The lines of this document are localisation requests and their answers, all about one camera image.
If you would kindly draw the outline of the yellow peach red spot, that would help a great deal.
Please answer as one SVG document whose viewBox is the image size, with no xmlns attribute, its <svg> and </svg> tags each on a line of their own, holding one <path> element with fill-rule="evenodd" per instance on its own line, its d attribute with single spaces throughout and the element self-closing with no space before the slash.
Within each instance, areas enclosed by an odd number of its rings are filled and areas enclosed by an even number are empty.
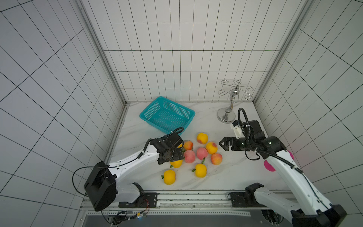
<svg viewBox="0 0 363 227">
<path fill-rule="evenodd" d="M 206 150 L 209 154 L 213 155 L 215 153 L 217 153 L 218 151 L 218 147 L 217 147 L 217 144 L 214 143 L 214 142 L 209 142 L 206 144 Z"/>
</svg>

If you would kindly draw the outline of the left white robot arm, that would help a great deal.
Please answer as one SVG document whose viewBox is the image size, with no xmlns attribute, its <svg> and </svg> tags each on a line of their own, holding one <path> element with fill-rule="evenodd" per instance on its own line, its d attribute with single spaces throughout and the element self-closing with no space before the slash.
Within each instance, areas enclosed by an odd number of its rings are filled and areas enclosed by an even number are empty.
<svg viewBox="0 0 363 227">
<path fill-rule="evenodd" d="M 184 158 L 184 141 L 177 132 L 161 138 L 148 139 L 141 151 L 122 160 L 106 164 L 101 161 L 92 166 L 84 189 L 95 211 L 102 211 L 113 202 L 135 204 L 139 207 L 145 193 L 140 184 L 129 183 L 129 175 L 150 164 L 179 161 Z"/>
</svg>

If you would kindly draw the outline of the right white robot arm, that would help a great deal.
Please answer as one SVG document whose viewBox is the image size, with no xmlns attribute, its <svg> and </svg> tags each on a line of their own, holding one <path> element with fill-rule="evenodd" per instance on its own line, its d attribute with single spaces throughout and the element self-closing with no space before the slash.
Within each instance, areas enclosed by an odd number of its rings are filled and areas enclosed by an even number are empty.
<svg viewBox="0 0 363 227">
<path fill-rule="evenodd" d="M 252 151 L 268 162 L 281 176 L 296 202 L 292 202 L 260 183 L 243 193 L 230 193 L 233 207 L 267 207 L 288 220 L 294 227 L 337 227 L 347 216 L 339 204 L 332 204 L 296 165 L 286 146 L 275 136 L 266 137 L 258 121 L 231 124 L 235 136 L 219 143 L 225 150 Z"/>
</svg>

